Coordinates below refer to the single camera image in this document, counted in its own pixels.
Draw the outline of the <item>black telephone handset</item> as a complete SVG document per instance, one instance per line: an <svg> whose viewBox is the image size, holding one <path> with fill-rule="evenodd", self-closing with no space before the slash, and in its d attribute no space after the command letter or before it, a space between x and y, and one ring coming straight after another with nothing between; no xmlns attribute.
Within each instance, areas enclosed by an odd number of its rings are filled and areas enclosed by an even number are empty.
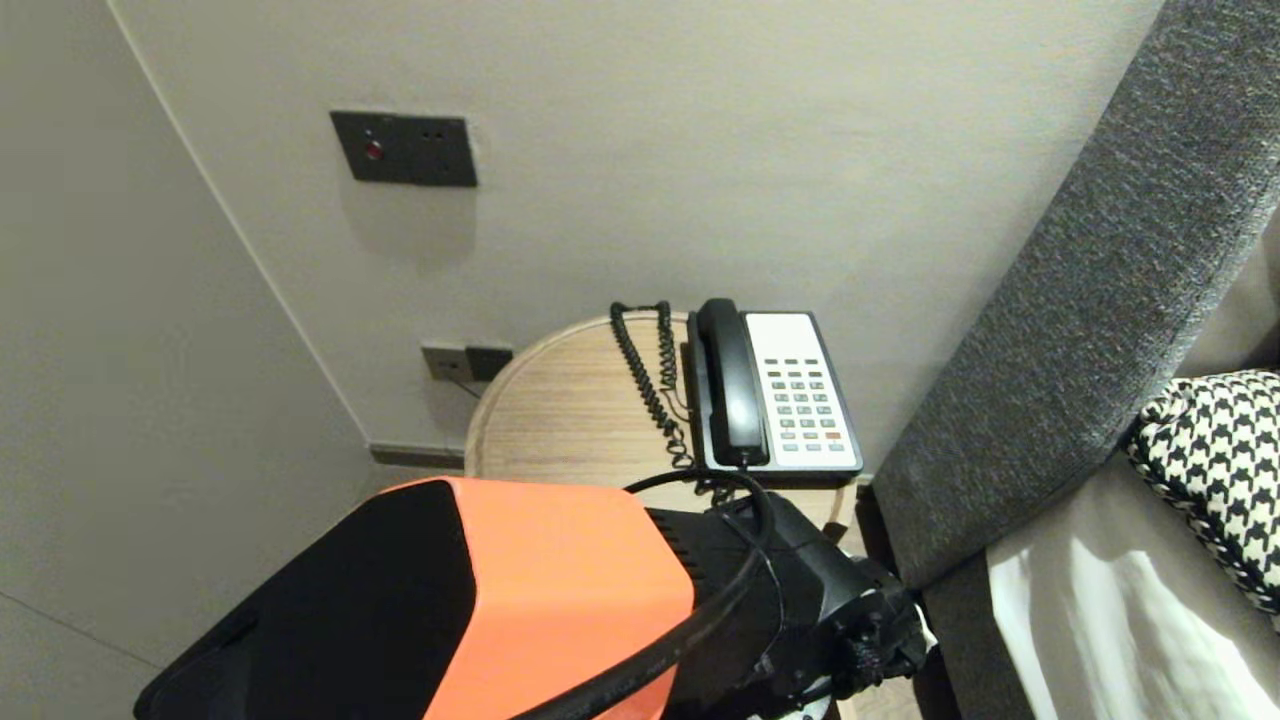
<svg viewBox="0 0 1280 720"><path fill-rule="evenodd" d="M744 316L732 300L709 299L696 320L714 459L722 466L762 466L769 460L762 386Z"/></svg>

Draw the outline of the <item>round wooden side table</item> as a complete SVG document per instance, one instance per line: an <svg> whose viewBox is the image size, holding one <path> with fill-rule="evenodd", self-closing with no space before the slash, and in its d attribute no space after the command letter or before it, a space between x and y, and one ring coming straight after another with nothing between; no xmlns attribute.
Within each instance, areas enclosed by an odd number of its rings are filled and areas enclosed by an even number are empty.
<svg viewBox="0 0 1280 720"><path fill-rule="evenodd" d="M466 471L622 487L704 468L692 451L685 384L689 314L626 311L520 354L483 396L468 429ZM844 487L774 491L823 525L838 520Z"/></svg>

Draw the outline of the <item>black and white telephone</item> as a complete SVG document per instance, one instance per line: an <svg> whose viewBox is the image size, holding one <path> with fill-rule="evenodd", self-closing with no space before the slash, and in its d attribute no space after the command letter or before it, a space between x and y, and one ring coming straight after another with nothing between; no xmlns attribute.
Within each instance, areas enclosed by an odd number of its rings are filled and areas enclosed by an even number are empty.
<svg viewBox="0 0 1280 720"><path fill-rule="evenodd" d="M767 488L827 489L850 484L864 465L852 416L812 313L744 311L769 460L762 466L719 465L709 432L707 369L698 340L698 309L685 323L684 370L692 451L709 469L745 471Z"/></svg>

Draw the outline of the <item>grey fabric headboard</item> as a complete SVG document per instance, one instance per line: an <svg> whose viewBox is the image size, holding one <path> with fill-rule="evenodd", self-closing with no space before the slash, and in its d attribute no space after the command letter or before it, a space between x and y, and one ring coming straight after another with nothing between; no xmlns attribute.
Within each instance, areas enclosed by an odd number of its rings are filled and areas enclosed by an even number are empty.
<svg viewBox="0 0 1280 720"><path fill-rule="evenodd" d="M922 591L1114 451L1280 206L1280 0L1164 0L1089 138L879 466Z"/></svg>

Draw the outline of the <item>white bed sheet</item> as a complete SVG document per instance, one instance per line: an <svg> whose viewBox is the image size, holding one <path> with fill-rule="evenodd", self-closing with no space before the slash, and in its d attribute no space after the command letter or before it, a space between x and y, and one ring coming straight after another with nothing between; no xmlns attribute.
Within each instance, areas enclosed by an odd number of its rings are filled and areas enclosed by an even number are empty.
<svg viewBox="0 0 1280 720"><path fill-rule="evenodd" d="M1036 720L1280 720L1280 635L1123 455L986 561Z"/></svg>

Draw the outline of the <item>black white houndstooth pillow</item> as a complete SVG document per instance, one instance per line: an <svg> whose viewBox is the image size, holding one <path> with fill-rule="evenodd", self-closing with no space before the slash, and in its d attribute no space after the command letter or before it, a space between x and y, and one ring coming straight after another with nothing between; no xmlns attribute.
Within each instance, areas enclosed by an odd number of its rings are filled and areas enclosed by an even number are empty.
<svg viewBox="0 0 1280 720"><path fill-rule="evenodd" d="M1171 380L1123 448L1280 635L1280 368Z"/></svg>

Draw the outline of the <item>wall power outlet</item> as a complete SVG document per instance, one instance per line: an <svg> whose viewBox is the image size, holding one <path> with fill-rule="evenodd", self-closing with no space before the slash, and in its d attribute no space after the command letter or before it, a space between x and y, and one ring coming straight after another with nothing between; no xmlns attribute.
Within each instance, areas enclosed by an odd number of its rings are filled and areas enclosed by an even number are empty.
<svg viewBox="0 0 1280 720"><path fill-rule="evenodd" d="M424 345L422 360L434 380L449 383L470 383L474 373L466 347Z"/></svg>

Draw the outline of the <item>grey wall baseboard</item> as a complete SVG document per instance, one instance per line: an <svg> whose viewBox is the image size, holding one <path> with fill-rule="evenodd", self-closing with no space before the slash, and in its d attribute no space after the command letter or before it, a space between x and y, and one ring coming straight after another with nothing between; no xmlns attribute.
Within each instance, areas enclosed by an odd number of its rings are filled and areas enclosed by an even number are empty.
<svg viewBox="0 0 1280 720"><path fill-rule="evenodd" d="M457 448L370 443L367 451L374 462L394 468L463 470L466 464L465 452Z"/></svg>

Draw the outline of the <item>dark wall switch panel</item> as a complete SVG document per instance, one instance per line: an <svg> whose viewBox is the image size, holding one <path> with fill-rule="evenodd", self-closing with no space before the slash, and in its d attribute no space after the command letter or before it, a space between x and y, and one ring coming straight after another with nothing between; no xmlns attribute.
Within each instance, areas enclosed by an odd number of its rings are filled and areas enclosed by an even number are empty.
<svg viewBox="0 0 1280 720"><path fill-rule="evenodd" d="M329 118L357 181L479 187L468 123L462 117L334 110Z"/></svg>

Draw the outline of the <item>grey fabric bed frame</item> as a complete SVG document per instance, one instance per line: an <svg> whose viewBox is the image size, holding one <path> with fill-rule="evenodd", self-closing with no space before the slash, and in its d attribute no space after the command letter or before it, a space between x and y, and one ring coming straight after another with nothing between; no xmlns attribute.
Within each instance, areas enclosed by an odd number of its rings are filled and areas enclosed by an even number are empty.
<svg viewBox="0 0 1280 720"><path fill-rule="evenodd" d="M986 557L925 587L922 606L938 639L911 680L923 720L1036 720L995 619Z"/></svg>

